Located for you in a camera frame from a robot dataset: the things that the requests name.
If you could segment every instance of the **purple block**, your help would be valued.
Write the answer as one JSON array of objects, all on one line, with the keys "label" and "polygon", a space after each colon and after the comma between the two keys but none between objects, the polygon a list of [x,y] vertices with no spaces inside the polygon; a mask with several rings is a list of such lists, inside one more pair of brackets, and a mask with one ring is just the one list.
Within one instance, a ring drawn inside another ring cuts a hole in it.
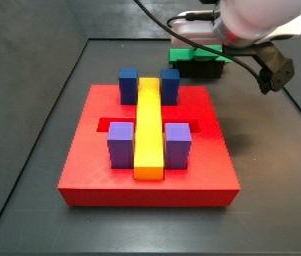
[{"label": "purple block", "polygon": [[111,168],[134,168],[134,123],[111,122],[107,135]]},{"label": "purple block", "polygon": [[186,169],[191,145],[189,124],[166,123],[165,130],[165,168]]}]

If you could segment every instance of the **block structure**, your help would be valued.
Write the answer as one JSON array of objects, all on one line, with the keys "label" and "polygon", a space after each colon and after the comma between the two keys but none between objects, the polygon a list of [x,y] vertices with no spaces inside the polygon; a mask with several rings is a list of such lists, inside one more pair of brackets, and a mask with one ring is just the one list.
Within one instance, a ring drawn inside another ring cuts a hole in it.
[{"label": "block structure", "polygon": [[141,78],[137,105],[134,179],[163,180],[159,79]]},{"label": "block structure", "polygon": [[138,70],[135,68],[122,68],[119,70],[119,90],[122,105],[137,105],[137,87]]},{"label": "block structure", "polygon": [[133,169],[111,169],[110,166],[106,143],[110,122],[135,122],[135,116],[137,106],[119,103],[118,85],[91,86],[58,184],[67,204],[230,205],[241,188],[206,87],[181,86],[178,106],[162,106],[163,123],[190,124],[193,143],[187,170],[166,170],[161,181],[135,180]]},{"label": "block structure", "polygon": [[111,122],[107,134],[111,168],[134,167],[134,123]]},{"label": "block structure", "polygon": [[177,106],[179,89],[179,72],[177,69],[162,69],[161,71],[161,104],[162,106]]},{"label": "block structure", "polygon": [[191,145],[187,123],[165,124],[165,168],[186,169]]}]

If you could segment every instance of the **red platform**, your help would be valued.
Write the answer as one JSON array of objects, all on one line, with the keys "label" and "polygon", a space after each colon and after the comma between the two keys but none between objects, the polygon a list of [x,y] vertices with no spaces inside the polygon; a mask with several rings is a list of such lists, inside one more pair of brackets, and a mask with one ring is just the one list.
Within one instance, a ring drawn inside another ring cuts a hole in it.
[{"label": "red platform", "polygon": [[179,87],[178,106],[162,106],[165,122],[187,122],[193,143],[187,170],[166,170],[163,181],[135,181],[131,169],[111,169],[111,121],[135,122],[137,106],[119,104],[117,85],[91,86],[61,181],[71,206],[228,206],[240,184],[206,88]]}]

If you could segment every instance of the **yellow block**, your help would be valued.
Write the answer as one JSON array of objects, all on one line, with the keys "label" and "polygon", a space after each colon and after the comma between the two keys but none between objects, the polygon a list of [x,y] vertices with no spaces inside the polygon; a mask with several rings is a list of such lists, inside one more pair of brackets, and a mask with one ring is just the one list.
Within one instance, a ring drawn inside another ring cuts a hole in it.
[{"label": "yellow block", "polygon": [[163,136],[158,78],[139,78],[134,179],[163,180]]}]

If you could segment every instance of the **navy blue block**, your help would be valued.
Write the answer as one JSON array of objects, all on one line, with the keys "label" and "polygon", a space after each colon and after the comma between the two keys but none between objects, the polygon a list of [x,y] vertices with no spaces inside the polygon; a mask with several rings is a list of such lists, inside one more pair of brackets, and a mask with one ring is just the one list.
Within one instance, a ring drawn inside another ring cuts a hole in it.
[{"label": "navy blue block", "polygon": [[134,123],[110,123],[107,146],[111,168],[131,169],[134,166]]},{"label": "navy blue block", "polygon": [[177,106],[179,89],[179,72],[177,69],[161,71],[161,105]]},{"label": "navy blue block", "polygon": [[165,168],[186,169],[191,145],[189,124],[166,123],[165,126]]},{"label": "navy blue block", "polygon": [[122,68],[119,71],[121,104],[137,105],[138,96],[138,70]]}]

